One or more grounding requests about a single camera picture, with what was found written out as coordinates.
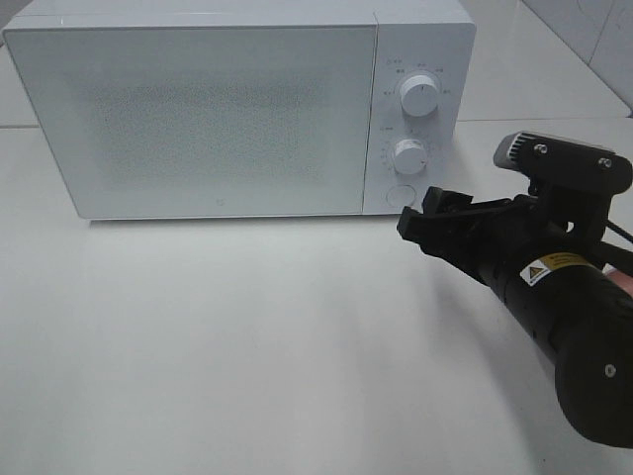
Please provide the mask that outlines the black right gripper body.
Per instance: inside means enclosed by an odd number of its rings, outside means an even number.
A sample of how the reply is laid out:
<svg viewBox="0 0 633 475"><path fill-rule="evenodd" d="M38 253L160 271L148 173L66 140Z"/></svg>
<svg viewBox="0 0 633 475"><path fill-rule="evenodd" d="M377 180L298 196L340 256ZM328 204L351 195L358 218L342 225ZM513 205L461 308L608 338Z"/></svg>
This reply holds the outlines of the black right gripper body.
<svg viewBox="0 0 633 475"><path fill-rule="evenodd" d="M473 217L438 225L438 237L429 252L502 297L507 284L519 279L520 272L537 258L556 252L581 256L596 268L601 261L583 244L568 237L562 228L548 224L534 229L530 222L532 204L520 196L472 204L460 212L473 212ZM460 213L428 214L452 216Z"/></svg>

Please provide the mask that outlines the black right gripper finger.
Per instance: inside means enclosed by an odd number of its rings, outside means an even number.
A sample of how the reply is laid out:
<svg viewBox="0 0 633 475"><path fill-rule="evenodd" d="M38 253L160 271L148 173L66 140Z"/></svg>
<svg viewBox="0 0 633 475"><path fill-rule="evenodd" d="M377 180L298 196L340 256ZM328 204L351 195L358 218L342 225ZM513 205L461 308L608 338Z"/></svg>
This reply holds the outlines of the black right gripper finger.
<svg viewBox="0 0 633 475"><path fill-rule="evenodd" d="M403 240L425 247L433 242L435 226L421 212L404 207L397 223L397 232Z"/></svg>
<svg viewBox="0 0 633 475"><path fill-rule="evenodd" d="M423 214L455 213L468 208L472 201L471 195L431 186L422 199L421 210Z"/></svg>

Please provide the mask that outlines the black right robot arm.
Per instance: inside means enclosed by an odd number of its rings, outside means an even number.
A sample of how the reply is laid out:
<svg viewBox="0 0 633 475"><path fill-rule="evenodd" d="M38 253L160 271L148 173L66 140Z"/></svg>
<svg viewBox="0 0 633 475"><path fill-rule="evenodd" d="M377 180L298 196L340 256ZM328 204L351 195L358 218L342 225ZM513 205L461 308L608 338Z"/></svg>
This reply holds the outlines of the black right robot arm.
<svg viewBox="0 0 633 475"><path fill-rule="evenodd" d="M526 195L487 202L437 187L405 207L400 236L490 288L554 366L561 410L584 438L632 446L632 297L563 228L535 227Z"/></svg>

